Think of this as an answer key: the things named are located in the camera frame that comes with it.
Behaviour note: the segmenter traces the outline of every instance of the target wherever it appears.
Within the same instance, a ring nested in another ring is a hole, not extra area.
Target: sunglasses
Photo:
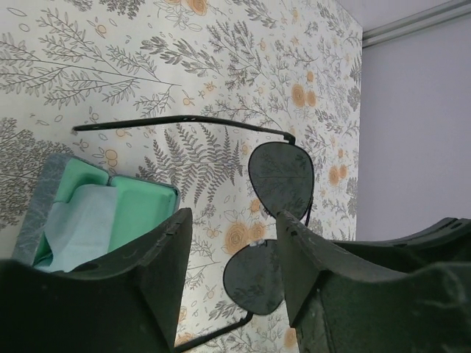
[[[287,142],[267,142],[257,146],[249,159],[249,178],[266,213],[276,218],[286,210],[301,220],[306,214],[309,223],[313,204],[314,165],[311,157],[299,146],[296,138],[279,130],[253,126],[237,121],[198,115],[176,115],[131,121],[76,126],[75,131],[126,129],[130,127],[175,123],[208,123],[234,126],[258,132],[281,135]],[[224,268],[224,289],[247,315],[238,322],[175,347],[185,352],[220,335],[244,326],[254,315],[273,313],[284,300],[280,262],[276,240],[258,240],[239,250]]]
[[[286,210],[301,220],[307,213],[305,225],[309,224],[314,191],[314,165],[309,154],[295,145],[296,138],[288,132],[198,115],[112,121],[75,126],[73,130],[79,132],[127,129],[185,122],[234,126],[283,136],[288,143],[267,142],[255,148],[249,159],[250,182],[265,211],[271,217],[276,218],[279,212]]]

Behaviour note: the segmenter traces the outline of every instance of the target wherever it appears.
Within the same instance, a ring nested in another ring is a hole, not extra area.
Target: black metal frame
[[[190,340],[189,342],[176,346],[175,353],[189,351],[190,349],[201,346],[202,344],[209,342],[210,340],[213,340],[214,338],[225,335],[226,333],[229,333],[233,331],[234,329],[243,327],[247,325],[252,320],[252,318],[253,318],[253,313],[249,311],[247,312],[244,318],[242,318],[240,321],[235,322],[234,324],[228,325],[226,327],[222,327],[221,329],[218,329],[212,333],[208,333],[207,335],[200,336],[198,338],[195,338],[194,340]]]
[[[296,143],[296,138],[289,132],[267,129],[265,127],[239,123],[238,121],[233,121],[233,120],[211,118],[211,117],[199,116],[199,115],[173,115],[173,116],[163,116],[162,118],[111,121],[109,123],[97,123],[97,124],[86,124],[86,125],[74,126],[72,129],[74,131],[110,130],[110,129],[126,129],[130,127],[175,124],[175,123],[208,123],[208,124],[228,125],[228,126],[240,127],[241,129],[247,129],[247,130],[258,131],[258,132],[268,132],[269,134],[281,135],[283,136],[285,140],[288,141],[290,145],[294,145]]]

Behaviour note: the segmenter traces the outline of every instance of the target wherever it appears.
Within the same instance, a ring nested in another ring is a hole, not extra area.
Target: fern leaf pattern
[[[200,134],[193,133],[182,124],[176,124],[176,128],[178,139],[165,131],[169,154],[164,154],[155,141],[157,162],[145,157],[145,166],[139,167],[136,176],[177,186],[183,201],[190,190],[194,190],[194,206],[197,206],[202,194],[206,192],[207,202],[211,203],[217,190],[227,180],[235,186],[236,176],[243,176],[239,142],[230,139],[227,127],[224,127],[223,145],[219,143],[216,134],[204,125],[199,127],[202,132]]]
[[[362,30],[337,0],[25,2],[3,0],[1,12],[0,258],[11,255],[44,160],[74,154],[109,174],[173,185],[179,207],[192,209],[176,344],[242,317],[224,266],[276,237],[248,164],[281,136],[191,119],[71,131],[168,115],[291,133],[314,164],[309,227],[355,239]],[[281,307],[195,352],[296,345]]]

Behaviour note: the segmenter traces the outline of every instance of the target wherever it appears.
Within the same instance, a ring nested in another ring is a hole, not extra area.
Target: leaf pattern
[[[280,138],[194,122],[71,133],[78,124],[177,114],[293,134],[314,164],[309,227],[326,238],[355,238],[362,30],[335,0],[48,0],[27,7],[5,0],[4,7],[0,257],[11,254],[43,161],[53,152],[75,154],[111,174],[173,184],[180,206],[192,208],[176,342],[240,319],[222,275],[236,251],[276,237],[248,164],[258,146]],[[266,169],[276,162],[266,158]],[[272,185],[266,192],[285,188]],[[282,304],[194,351],[286,353],[296,342]]]

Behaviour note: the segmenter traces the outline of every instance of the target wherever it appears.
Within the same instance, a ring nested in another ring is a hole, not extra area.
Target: sunglasses lens
[[[224,270],[224,289],[246,311],[273,313],[284,298],[277,241],[254,242],[231,257]]]
[[[314,168],[303,149],[282,142],[257,147],[249,161],[249,176],[266,210],[276,215],[286,210],[301,219],[314,189]]]

